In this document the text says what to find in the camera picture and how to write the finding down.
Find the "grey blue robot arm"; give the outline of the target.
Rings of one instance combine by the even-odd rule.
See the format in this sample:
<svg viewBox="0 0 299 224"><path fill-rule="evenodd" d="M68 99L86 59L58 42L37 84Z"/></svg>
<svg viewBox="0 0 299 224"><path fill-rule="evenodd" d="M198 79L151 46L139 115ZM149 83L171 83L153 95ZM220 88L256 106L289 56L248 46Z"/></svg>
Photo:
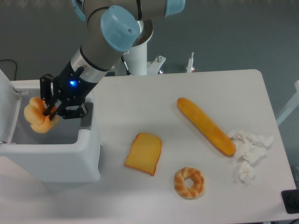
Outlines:
<svg viewBox="0 0 299 224"><path fill-rule="evenodd" d="M184 0L83 0L79 12L89 36L56 77L40 78L44 116L75 119L87 114L86 96L140 35L139 21L180 13Z"/></svg>

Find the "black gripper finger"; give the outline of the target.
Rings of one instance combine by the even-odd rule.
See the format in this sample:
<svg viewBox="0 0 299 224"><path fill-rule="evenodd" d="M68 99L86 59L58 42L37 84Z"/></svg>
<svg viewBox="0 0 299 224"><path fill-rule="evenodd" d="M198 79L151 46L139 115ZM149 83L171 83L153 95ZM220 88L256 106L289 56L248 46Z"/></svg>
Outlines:
<svg viewBox="0 0 299 224"><path fill-rule="evenodd" d="M51 74L46 74L40 78L40 98L45 101L46 110L44 116L55 116L56 110L54 107L58 102L58 94L54 93L54 77Z"/></svg>
<svg viewBox="0 0 299 224"><path fill-rule="evenodd" d="M55 116L63 119L82 118L88 113L88 109L84 104L77 106L75 109L67 109L67 107L64 103L60 103L58 107L56 105L49 105L48 115L50 116L50 120L53 120Z"/></svg>

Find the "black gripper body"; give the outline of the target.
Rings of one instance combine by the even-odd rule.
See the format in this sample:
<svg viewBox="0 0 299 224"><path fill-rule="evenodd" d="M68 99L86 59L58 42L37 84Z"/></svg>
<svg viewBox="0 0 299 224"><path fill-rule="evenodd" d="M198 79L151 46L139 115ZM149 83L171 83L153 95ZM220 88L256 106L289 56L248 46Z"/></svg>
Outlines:
<svg viewBox="0 0 299 224"><path fill-rule="evenodd" d="M86 96L96 86L76 76L69 61L62 72L53 79L53 97L67 106L82 105Z"/></svg>

